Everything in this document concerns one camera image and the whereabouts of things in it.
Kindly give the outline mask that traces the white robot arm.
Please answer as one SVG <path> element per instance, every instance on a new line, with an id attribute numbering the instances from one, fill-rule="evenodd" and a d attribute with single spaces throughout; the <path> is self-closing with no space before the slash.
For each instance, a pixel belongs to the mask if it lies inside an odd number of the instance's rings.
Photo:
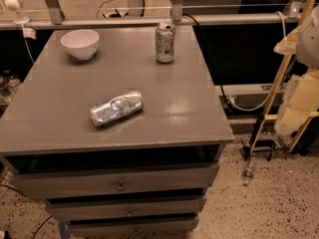
<path id="1" fill-rule="evenodd" d="M 319 6 L 311 11 L 301 26 L 277 43 L 273 51 L 280 55 L 295 55 L 299 63 L 319 69 Z"/>

